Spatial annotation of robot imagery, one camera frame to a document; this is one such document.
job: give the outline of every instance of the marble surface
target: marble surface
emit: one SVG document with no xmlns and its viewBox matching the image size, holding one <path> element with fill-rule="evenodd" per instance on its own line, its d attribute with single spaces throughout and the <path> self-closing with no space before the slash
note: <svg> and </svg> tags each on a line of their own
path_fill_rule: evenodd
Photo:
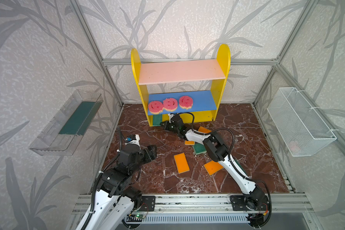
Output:
<svg viewBox="0 0 345 230">
<path fill-rule="evenodd" d="M 141 104 L 126 104 L 119 126 L 124 134 L 139 134 L 141 148 L 157 146 L 155 161 L 142 166 L 139 180 L 133 185 L 143 193 L 241 193 L 234 179 L 221 169 L 209 176 L 203 165 L 210 160 L 207 154 L 195 155 L 192 146 L 184 145 L 173 132 L 161 127 L 149 127 Z M 210 130 L 226 127 L 235 135 L 232 153 L 249 177 L 264 180 L 270 192 L 288 192 L 281 172 L 271 153 L 266 138 L 250 104 L 221 104 L 216 121 L 195 123 L 195 129 L 203 126 Z M 219 131 L 227 145 L 231 135 Z M 115 156 L 118 149 L 115 133 L 104 166 Z M 185 153 L 190 170 L 178 173 L 174 155 Z"/>
</svg>

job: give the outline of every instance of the blue shelf board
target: blue shelf board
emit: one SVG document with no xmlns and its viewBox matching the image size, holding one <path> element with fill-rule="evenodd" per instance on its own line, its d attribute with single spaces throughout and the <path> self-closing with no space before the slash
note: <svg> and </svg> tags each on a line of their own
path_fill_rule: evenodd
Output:
<svg viewBox="0 0 345 230">
<path fill-rule="evenodd" d="M 200 112 L 207 110 L 216 110 L 216 104 L 213 100 L 210 90 L 205 91 L 192 91 L 192 92 L 178 92 L 178 93 L 165 93 L 165 94 L 150 94 L 148 98 L 148 103 L 154 100 L 163 102 L 166 98 L 175 98 L 179 103 L 179 98 L 182 96 L 189 96 L 193 99 L 193 106 L 190 109 L 181 108 L 178 105 L 178 108 L 174 112 L 169 112 L 164 110 L 159 114 L 168 114 L 168 113 L 181 113 L 181 112 Z"/>
</svg>

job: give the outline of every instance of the pink sponge in basket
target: pink sponge in basket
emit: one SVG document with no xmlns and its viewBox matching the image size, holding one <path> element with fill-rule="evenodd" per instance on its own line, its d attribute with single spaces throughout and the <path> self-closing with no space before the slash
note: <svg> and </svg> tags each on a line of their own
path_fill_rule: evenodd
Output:
<svg viewBox="0 0 345 230">
<path fill-rule="evenodd" d="M 159 114 L 164 111 L 164 105 L 161 102 L 154 100 L 148 104 L 148 109 L 152 114 Z"/>
<path fill-rule="evenodd" d="M 193 106 L 193 99 L 189 96 L 182 96 L 179 99 L 179 106 L 181 108 L 190 109 Z"/>
<path fill-rule="evenodd" d="M 178 101 L 175 98 L 166 98 L 164 100 L 164 109 L 173 112 L 178 108 Z"/>
</svg>

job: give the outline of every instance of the mesh basket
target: mesh basket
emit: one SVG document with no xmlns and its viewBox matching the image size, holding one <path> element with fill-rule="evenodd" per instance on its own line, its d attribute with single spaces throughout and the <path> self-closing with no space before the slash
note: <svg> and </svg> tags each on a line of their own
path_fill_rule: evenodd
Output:
<svg viewBox="0 0 345 230">
<path fill-rule="evenodd" d="M 335 134 L 294 87 L 279 88 L 267 110 L 293 156 L 311 156 L 336 140 Z"/>
</svg>

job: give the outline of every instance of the wallpaper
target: wallpaper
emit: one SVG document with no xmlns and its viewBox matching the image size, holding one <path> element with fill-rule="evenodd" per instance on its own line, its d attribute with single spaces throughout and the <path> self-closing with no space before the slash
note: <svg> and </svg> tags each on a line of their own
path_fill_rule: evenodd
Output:
<svg viewBox="0 0 345 230">
<path fill-rule="evenodd" d="M 320 1 L 282 65 L 345 136 L 345 1 Z"/>
<path fill-rule="evenodd" d="M 75 153 L 29 150 L 75 89 L 104 100 Z M 119 112 L 67 1 L 0 0 L 0 229 L 64 229 Z"/>
<path fill-rule="evenodd" d="M 221 103 L 251 103 L 254 101 L 271 66 L 231 66 Z M 108 66 L 124 103 L 140 103 L 131 66 Z M 209 90 L 211 80 L 147 85 L 150 94 Z"/>
<path fill-rule="evenodd" d="M 103 58 L 276 58 L 306 0 L 79 0 Z M 109 66 L 125 103 L 140 102 L 130 66 Z M 252 102 L 269 67 L 232 66 L 224 102 Z M 149 92 L 209 90 L 210 81 L 150 85 Z"/>
<path fill-rule="evenodd" d="M 345 1 L 320 0 L 281 63 L 345 135 Z M 335 143 L 313 156 L 292 157 L 267 112 L 276 74 L 257 104 L 297 192 L 305 192 L 325 230 L 345 230 L 345 156 Z"/>
</svg>

